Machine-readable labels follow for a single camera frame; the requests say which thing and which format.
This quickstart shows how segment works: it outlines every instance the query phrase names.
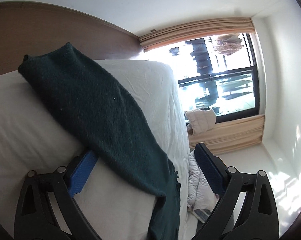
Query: silver screw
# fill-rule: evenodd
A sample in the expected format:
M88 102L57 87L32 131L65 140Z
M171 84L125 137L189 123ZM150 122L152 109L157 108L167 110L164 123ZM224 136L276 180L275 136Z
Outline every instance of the silver screw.
M230 173L236 173L237 169L235 167L233 167L233 166L230 166L230 167L228 167L228 171Z
M29 171L29 172L27 173L27 176L31 178L31 177L33 177L35 174L36 174L35 171Z
M259 175L262 176L262 177L265 177L266 176L266 172L264 171L258 171Z
M58 169L57 169L57 172L58 173L63 173L65 172L66 168L64 166L60 166Z

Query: white jacket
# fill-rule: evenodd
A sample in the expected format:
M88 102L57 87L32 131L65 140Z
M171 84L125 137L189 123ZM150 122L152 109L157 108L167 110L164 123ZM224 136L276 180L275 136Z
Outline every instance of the white jacket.
M193 150L188 157L188 211L198 216L202 212L210 213L218 202L218 198L209 186L203 172L199 168Z

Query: window frame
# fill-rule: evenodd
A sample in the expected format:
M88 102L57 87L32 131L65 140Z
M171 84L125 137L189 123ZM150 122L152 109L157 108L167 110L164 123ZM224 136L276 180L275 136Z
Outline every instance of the window frame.
M243 33L244 42L246 43L246 49L249 56L250 67L246 68L238 68L238 69L231 69L224 72L219 73L210 73L210 74L203 74L196 77L185 78L178 80L178 86L184 87L191 84L199 83L204 80L216 80L219 79L222 75L227 77L236 76L238 74L246 74L249 73L252 75L252 83L254 87L254 97L255 97L255 107L251 109L242 110L239 112L234 112L230 114L219 115L216 117L216 123L221 122L228 122L232 120L242 119L246 117L251 117L254 115L258 115L260 112L260 88L259 88L259 79L258 79L258 69L257 69L257 61L256 56L252 44L252 37L249 33Z

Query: mattress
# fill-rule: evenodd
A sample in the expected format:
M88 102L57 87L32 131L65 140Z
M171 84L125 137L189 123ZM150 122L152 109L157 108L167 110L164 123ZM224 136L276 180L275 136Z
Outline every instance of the mattress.
M178 171L179 239L190 239L196 227L187 214L188 136L171 68L142 60L96 62L134 97L156 141ZM27 172L53 172L82 151L81 143L55 122L17 71L0 76L0 223L11 235ZM101 159L75 199L103 240L146 239L156 198L123 181ZM51 200L61 229L68 232L53 197Z

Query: beige curtain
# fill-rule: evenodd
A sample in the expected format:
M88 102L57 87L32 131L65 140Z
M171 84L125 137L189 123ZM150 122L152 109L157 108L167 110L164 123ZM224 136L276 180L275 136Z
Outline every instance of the beige curtain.
M188 135L189 147L203 142L213 154L240 150L261 142L264 131L264 115L215 124L214 128L198 134Z
M229 33L253 33L255 31L251 18L232 17L210 19L186 23L154 31L139 38L140 44L147 52L151 49L180 41L189 41L205 36Z

